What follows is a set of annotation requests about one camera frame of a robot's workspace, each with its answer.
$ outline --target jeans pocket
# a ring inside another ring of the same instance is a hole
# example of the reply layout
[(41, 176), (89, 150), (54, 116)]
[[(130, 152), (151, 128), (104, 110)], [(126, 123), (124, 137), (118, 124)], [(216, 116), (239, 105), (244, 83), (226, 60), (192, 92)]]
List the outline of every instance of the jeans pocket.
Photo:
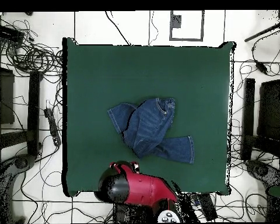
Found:
[(156, 105), (158, 107), (158, 109), (163, 113), (163, 114), (167, 114), (166, 112), (166, 109), (165, 109), (165, 106), (166, 106), (166, 103), (165, 102), (160, 102), (160, 99), (159, 98), (156, 98)]

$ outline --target black frame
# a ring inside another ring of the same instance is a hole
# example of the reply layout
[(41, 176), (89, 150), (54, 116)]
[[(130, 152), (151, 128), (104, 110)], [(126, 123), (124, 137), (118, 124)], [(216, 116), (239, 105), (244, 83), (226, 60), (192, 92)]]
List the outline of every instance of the black frame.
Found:
[(170, 11), (170, 34), (169, 34), (169, 40), (170, 41), (200, 41), (200, 42), (203, 42), (203, 38), (204, 38), (204, 14), (205, 14), (205, 11), (202, 10), (202, 18), (201, 18), (201, 36), (200, 38), (173, 38), (172, 37), (172, 29), (174, 28), (173, 27), (173, 10)]

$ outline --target jeans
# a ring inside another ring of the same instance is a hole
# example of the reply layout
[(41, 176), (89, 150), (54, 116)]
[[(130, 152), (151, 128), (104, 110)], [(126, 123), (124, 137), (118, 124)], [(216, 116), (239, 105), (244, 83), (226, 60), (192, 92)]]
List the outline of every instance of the jeans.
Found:
[(194, 163), (191, 136), (164, 138), (172, 126), (174, 99), (149, 99), (138, 107), (122, 103), (108, 110), (117, 133), (137, 157), (156, 155), (177, 162)]

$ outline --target green table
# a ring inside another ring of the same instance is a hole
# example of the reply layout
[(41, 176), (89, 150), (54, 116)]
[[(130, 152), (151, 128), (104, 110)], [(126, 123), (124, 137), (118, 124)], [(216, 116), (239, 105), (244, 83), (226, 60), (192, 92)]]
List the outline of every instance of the green table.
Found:
[[(71, 39), (64, 40), (64, 191), (71, 195), (96, 191), (102, 173), (117, 160), (137, 160), (142, 173), (169, 183), (173, 180), (182, 191), (228, 191), (225, 181), (233, 46), (79, 46)], [(173, 126), (166, 137), (191, 135), (194, 164), (155, 156), (139, 160), (116, 133), (108, 109), (155, 97), (175, 98)]]

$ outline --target black border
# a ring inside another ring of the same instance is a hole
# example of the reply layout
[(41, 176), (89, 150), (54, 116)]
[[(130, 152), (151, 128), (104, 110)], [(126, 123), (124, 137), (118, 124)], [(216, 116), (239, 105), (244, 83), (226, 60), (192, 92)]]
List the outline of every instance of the black border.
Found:
[(61, 173), (61, 183), (63, 192), (67, 197), (70, 197), (68, 193), (67, 186), (67, 173), (68, 173), (68, 145), (67, 145), (67, 128), (68, 128), (68, 88), (67, 88), (67, 68), (68, 68), (68, 40), (67, 38), (62, 39), (62, 112), (65, 113), (63, 115), (64, 124), (62, 126), (62, 144), (65, 146), (62, 149), (62, 173)]

